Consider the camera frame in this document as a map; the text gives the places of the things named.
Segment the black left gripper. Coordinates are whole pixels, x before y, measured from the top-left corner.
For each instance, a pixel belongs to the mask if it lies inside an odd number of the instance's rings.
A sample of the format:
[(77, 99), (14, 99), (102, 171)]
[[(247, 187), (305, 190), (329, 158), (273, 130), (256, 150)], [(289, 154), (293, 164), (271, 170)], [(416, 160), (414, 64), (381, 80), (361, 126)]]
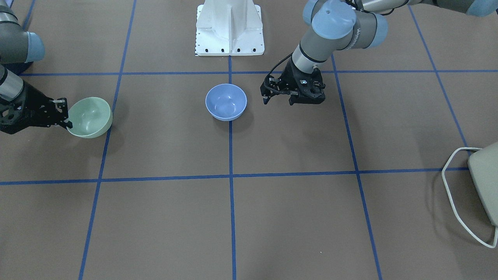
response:
[[(279, 77), (272, 74), (283, 62), (287, 62)], [(325, 83), (318, 67), (313, 66), (308, 74), (298, 69), (290, 58), (279, 61), (265, 76), (260, 85), (264, 105), (278, 95), (288, 95), (290, 106), (294, 104), (319, 105), (326, 99)]]

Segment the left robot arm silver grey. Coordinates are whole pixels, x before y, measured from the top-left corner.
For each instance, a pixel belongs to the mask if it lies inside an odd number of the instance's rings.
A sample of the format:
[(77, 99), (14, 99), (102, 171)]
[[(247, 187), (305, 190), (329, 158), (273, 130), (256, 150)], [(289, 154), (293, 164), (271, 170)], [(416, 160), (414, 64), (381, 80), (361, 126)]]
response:
[(407, 5), (430, 5), (475, 17), (497, 10), (496, 0), (310, 0), (303, 9), (308, 30), (284, 58), (280, 77), (269, 72), (260, 86), (263, 103), (288, 95), (289, 104), (326, 99), (321, 68), (335, 51), (379, 46), (388, 35), (386, 16)]

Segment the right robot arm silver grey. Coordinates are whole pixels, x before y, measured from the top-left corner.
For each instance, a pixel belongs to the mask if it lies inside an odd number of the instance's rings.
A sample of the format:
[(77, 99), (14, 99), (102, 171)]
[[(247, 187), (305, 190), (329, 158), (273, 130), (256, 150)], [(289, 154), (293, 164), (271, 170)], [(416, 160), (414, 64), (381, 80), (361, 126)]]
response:
[(73, 127), (69, 121), (67, 99), (53, 99), (5, 67), (13, 63), (41, 60), (45, 47), (41, 38), (25, 31), (7, 2), (0, 4), (0, 124), (1, 131), (15, 134), (30, 126), (49, 128)]

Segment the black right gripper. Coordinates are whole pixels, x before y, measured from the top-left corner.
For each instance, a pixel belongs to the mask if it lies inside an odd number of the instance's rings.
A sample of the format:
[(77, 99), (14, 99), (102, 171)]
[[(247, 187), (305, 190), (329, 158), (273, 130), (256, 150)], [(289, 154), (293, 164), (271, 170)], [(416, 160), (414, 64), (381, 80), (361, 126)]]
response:
[(66, 130), (73, 128), (69, 117), (67, 98), (52, 99), (27, 82), (23, 82), (20, 94), (11, 101), (1, 98), (1, 132), (15, 134), (30, 126), (47, 128), (52, 125)]

